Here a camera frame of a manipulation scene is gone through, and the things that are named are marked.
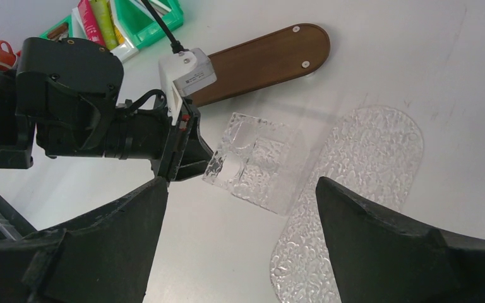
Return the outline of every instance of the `brown mug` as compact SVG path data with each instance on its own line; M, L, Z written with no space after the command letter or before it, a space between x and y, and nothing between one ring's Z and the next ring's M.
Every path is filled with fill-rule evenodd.
M11 69L16 63L17 56L12 51L12 47L7 41L0 40L0 71Z

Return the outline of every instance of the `white table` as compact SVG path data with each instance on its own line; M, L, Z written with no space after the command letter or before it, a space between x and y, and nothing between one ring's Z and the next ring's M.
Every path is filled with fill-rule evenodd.
M175 32L206 53L300 22L330 34L328 62L301 78L202 107L215 148L232 112L297 126L318 152L330 123L363 105L406 112L424 156L404 207L423 222L485 238L485 1L182 0ZM125 64L121 100L159 87L163 40ZM58 158L0 170L0 193L38 229L152 178L147 161ZM269 260L286 219L200 178L174 183L145 302L276 302Z

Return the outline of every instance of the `transparent textured mat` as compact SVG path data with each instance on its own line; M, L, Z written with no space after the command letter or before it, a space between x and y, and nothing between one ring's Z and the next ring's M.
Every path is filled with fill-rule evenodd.
M309 150L300 131L234 113L203 180L286 216L303 185Z
M400 211L422 154L419 128L398 110L365 107L337 121L272 254L280 301L341 302L315 198L319 177Z

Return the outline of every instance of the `cup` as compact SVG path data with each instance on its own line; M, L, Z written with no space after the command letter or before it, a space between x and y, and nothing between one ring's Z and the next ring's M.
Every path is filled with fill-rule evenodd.
M17 57L12 51L12 47L7 41L0 40L0 71L11 69L16 63Z

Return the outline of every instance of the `brown leather handle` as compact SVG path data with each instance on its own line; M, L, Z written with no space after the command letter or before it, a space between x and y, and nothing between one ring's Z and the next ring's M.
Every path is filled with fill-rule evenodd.
M328 34L317 25L273 32L209 56L218 80L194 93L193 102L203 106L305 76L329 54Z

